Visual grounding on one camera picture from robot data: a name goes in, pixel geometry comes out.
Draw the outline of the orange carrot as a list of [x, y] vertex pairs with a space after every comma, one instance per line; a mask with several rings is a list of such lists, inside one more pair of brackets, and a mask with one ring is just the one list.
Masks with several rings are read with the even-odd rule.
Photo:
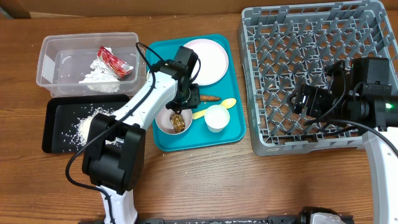
[[200, 101], [207, 102], [207, 101], [220, 101], [221, 97], [219, 96], [211, 96], [211, 95], [200, 95]]

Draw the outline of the brown food scrap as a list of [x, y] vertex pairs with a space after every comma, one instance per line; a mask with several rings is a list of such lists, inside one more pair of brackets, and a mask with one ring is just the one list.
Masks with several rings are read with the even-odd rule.
[[170, 122], [173, 126], [173, 129], [176, 133], [181, 133], [185, 130], [185, 121], [181, 114], [172, 114], [170, 116]]

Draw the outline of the pink bowl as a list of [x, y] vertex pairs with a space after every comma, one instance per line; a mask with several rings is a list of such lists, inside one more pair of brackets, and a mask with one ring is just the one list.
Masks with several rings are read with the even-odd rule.
[[173, 126], [170, 122], [170, 116], [175, 112], [172, 110], [168, 110], [167, 108], [163, 108], [160, 113], [155, 118], [155, 122], [160, 130], [166, 134], [176, 135], [184, 133], [191, 125], [193, 121], [193, 113], [192, 110], [183, 110], [180, 114], [183, 116], [185, 121], [185, 130], [181, 133], [176, 133], [173, 129]]

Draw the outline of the pale green cup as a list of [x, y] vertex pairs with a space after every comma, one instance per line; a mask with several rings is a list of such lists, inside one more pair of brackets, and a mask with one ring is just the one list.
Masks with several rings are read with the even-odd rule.
[[206, 110], [204, 119], [208, 129], [212, 133], [219, 133], [228, 125], [230, 115], [224, 106], [213, 105]]

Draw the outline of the red snack wrapper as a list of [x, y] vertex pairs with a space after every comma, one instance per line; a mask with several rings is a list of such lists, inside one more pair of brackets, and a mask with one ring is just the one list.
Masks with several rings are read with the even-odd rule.
[[97, 53], [98, 58], [104, 62], [118, 78], [124, 78], [132, 72], [133, 66], [114, 56], [109, 50], [101, 46]]

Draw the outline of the white tissue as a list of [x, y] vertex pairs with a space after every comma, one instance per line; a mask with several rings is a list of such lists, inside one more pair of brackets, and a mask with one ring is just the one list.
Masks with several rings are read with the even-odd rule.
[[102, 93], [116, 93], [120, 89], [118, 76], [108, 65], [99, 57], [93, 60], [90, 65], [91, 72], [85, 75], [85, 78], [79, 83], [104, 83], [104, 85], [88, 85], [93, 91]]

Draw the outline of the white rice pile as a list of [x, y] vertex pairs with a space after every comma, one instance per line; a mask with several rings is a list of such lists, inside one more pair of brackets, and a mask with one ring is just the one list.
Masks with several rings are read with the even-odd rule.
[[112, 108], [106, 109], [102, 106], [97, 108], [93, 106], [80, 107], [78, 112], [82, 112], [83, 114], [72, 113], [75, 117], [72, 118], [72, 123], [67, 125], [67, 130], [61, 132], [61, 143], [69, 143], [72, 146], [84, 146], [88, 139], [92, 119], [98, 113], [110, 115], [113, 111]]

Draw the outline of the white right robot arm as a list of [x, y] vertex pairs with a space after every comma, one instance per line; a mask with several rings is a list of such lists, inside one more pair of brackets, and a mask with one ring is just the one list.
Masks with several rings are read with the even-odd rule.
[[358, 130], [362, 137], [373, 191], [375, 223], [397, 223], [397, 96], [389, 83], [388, 58], [354, 58], [324, 68], [327, 88], [301, 84], [287, 97], [295, 114], [313, 123], [334, 124], [335, 135]]

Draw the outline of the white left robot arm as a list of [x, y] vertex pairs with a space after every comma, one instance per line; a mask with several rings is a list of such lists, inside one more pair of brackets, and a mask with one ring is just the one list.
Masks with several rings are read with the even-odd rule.
[[148, 64], [144, 86], [112, 115], [98, 113], [90, 124], [86, 144], [68, 161], [65, 175], [78, 187], [101, 194], [103, 223], [137, 223], [133, 189], [144, 168], [146, 131], [164, 108], [174, 113], [194, 109], [200, 92], [194, 83], [198, 55], [178, 48], [172, 60]]

